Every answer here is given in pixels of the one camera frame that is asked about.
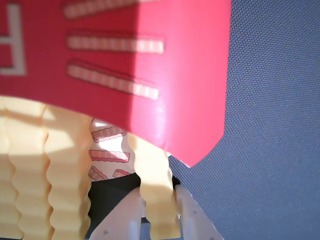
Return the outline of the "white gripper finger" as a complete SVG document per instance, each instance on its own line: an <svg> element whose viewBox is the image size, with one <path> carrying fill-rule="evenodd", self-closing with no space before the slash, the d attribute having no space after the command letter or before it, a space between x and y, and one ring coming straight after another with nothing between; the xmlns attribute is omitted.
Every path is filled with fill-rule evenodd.
<svg viewBox="0 0 320 240"><path fill-rule="evenodd" d="M175 193L184 240L223 239L214 224L183 185L176 185Z"/></svg>
<svg viewBox="0 0 320 240"><path fill-rule="evenodd" d="M101 221L90 235L91 240L138 240L146 203L140 188L133 189Z"/></svg>

